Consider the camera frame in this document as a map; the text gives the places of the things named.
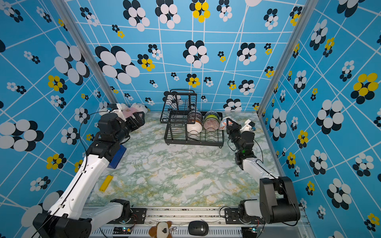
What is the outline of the plain white bowl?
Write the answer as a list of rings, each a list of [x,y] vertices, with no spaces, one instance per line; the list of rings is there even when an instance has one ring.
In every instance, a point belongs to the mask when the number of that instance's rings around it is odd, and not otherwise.
[[[202,131],[202,125],[199,122],[187,124],[187,132],[190,134],[199,134]]]

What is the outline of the red blue patterned bowl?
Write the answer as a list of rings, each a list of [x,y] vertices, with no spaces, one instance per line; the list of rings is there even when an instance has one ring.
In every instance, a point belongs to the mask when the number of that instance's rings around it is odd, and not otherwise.
[[[219,125],[219,130],[223,131],[226,129],[227,127],[227,119],[229,119],[230,117],[225,117],[222,119],[222,121],[220,122],[220,125]]]

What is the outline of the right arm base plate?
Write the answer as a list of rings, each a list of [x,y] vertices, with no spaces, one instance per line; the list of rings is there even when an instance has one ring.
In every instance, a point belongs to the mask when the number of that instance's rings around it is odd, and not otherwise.
[[[238,208],[225,207],[221,211],[221,216],[225,219],[226,225],[263,225],[265,221],[260,217],[242,218]]]

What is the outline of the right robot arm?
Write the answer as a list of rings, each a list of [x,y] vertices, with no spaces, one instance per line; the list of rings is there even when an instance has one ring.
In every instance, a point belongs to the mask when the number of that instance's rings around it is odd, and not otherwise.
[[[297,223],[301,214],[293,182],[289,177],[268,170],[263,161],[254,155],[254,126],[251,120],[247,120],[242,127],[231,118],[226,119],[228,138],[236,147],[235,163],[252,176],[260,188],[259,199],[240,202],[239,219],[243,223],[251,223],[255,218],[261,218],[264,224]]]

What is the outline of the pink striped bowl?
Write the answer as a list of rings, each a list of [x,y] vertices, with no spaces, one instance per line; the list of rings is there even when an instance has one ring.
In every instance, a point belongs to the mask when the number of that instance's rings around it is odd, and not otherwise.
[[[206,131],[217,131],[220,127],[220,122],[216,118],[208,118],[204,121],[203,127]]]

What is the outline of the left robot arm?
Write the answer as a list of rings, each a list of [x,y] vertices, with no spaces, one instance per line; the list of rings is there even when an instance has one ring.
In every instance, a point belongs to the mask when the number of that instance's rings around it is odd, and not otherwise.
[[[113,220],[129,221],[132,211],[129,201],[114,199],[83,218],[85,202],[103,171],[109,166],[120,146],[130,133],[145,123],[144,112],[123,114],[109,112],[101,116],[100,131],[86,151],[86,159],[69,186],[47,213],[39,213],[33,220],[34,238],[88,238],[91,233]]]

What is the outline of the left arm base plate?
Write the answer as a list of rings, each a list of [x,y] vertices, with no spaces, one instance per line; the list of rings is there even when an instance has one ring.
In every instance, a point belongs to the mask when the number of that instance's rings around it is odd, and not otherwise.
[[[130,218],[123,219],[119,221],[119,224],[132,224],[132,225],[143,225],[146,219],[146,208],[131,208]]]

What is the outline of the brown white patterned bowl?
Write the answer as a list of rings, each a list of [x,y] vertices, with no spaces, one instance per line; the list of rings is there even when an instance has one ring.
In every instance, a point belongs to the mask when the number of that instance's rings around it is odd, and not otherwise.
[[[203,115],[201,112],[190,111],[188,113],[188,120],[187,120],[188,124],[194,124],[195,122],[199,122],[200,124],[202,124],[202,121],[203,121]]]

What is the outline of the lime green bowl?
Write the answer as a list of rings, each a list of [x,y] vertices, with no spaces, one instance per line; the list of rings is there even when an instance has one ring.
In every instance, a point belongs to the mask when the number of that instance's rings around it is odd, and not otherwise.
[[[209,112],[207,112],[207,113],[204,115],[204,120],[205,120],[205,121],[206,121],[207,119],[209,119],[209,118],[213,118],[213,119],[217,119],[217,120],[220,119],[218,113],[215,112],[215,111],[209,111]]]

